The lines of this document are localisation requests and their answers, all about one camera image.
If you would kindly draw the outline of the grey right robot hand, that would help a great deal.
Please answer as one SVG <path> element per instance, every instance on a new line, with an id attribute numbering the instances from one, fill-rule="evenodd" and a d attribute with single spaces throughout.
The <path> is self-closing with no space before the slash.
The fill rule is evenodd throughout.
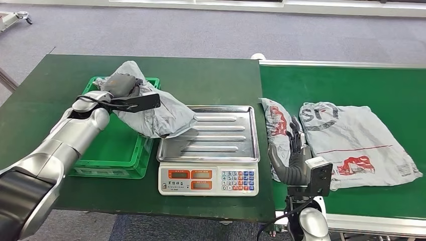
<path id="1" fill-rule="evenodd" d="M 307 167 L 302 149 L 300 125 L 295 116 L 291 118 L 289 126 L 291 131 L 286 131 L 290 150 L 288 166 L 282 164 L 275 144 L 269 144 L 268 156 L 280 182 L 289 186 L 307 186 Z"/>

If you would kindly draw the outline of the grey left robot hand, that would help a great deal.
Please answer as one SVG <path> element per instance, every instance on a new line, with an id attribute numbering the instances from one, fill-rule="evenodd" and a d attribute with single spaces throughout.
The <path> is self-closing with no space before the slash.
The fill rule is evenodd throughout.
<path id="1" fill-rule="evenodd" d="M 115 98 L 139 96 L 139 79 L 130 74 L 116 73 L 100 85 L 100 90 L 111 93 Z"/>

